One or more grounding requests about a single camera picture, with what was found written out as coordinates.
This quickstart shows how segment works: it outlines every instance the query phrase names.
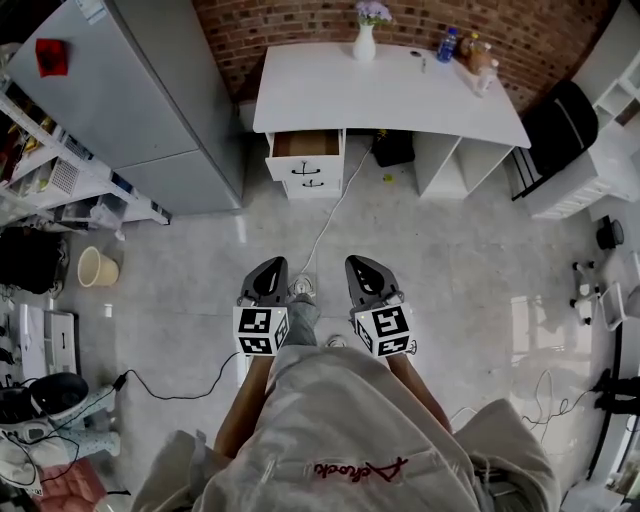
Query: red magnet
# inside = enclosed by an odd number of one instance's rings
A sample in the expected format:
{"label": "red magnet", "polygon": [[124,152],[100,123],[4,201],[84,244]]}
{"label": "red magnet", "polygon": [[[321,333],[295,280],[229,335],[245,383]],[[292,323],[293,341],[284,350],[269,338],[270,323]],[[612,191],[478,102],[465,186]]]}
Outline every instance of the red magnet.
{"label": "red magnet", "polygon": [[40,76],[67,74],[67,56],[64,43],[56,39],[36,40],[36,59]]}

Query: brick wall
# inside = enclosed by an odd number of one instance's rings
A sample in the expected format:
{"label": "brick wall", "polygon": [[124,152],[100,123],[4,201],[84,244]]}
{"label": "brick wall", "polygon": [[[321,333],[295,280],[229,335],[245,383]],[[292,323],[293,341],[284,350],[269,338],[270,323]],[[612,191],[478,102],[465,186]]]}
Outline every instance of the brick wall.
{"label": "brick wall", "polygon": [[[268,46],[353,41],[354,2],[193,0],[230,92],[254,96]],[[449,25],[493,45],[500,79],[519,111],[573,75],[619,0],[388,0],[394,17],[376,41],[435,49]]]}

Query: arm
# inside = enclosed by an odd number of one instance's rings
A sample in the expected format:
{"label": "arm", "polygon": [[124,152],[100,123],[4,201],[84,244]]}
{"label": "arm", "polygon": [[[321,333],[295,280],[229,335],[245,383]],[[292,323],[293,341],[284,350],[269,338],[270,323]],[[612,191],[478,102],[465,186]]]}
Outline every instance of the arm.
{"label": "arm", "polygon": [[434,418],[438,420],[447,432],[453,433],[451,425],[447,415],[440,407],[440,404],[436,401],[433,395],[427,389],[418,372],[416,372],[413,365],[409,362],[409,359],[405,354],[398,354],[387,357],[387,363],[389,363],[389,369],[405,387],[413,393],[413,395],[424,405],[427,410],[433,414]]}
{"label": "arm", "polygon": [[242,387],[218,431],[213,450],[235,458],[238,450],[253,435],[266,401],[265,390],[273,357],[254,357]]}

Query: pink cloth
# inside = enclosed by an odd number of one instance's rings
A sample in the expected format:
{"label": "pink cloth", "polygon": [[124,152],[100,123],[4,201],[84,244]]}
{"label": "pink cloth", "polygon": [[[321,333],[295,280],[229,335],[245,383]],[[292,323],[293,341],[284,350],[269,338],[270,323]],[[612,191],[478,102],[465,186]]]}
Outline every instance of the pink cloth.
{"label": "pink cloth", "polygon": [[[41,471],[40,479],[60,475],[67,466],[53,466]],[[42,484],[42,497],[34,501],[42,512],[93,512],[107,495],[98,475],[87,459],[80,459],[66,475]]]}

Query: beige bucket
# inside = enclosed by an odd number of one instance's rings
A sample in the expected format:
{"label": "beige bucket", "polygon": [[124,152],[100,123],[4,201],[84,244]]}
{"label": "beige bucket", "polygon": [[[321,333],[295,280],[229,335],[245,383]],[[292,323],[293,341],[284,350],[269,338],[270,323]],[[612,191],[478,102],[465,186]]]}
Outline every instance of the beige bucket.
{"label": "beige bucket", "polygon": [[111,286],[118,280],[118,264],[93,246],[87,247],[78,261],[78,281],[84,287]]}

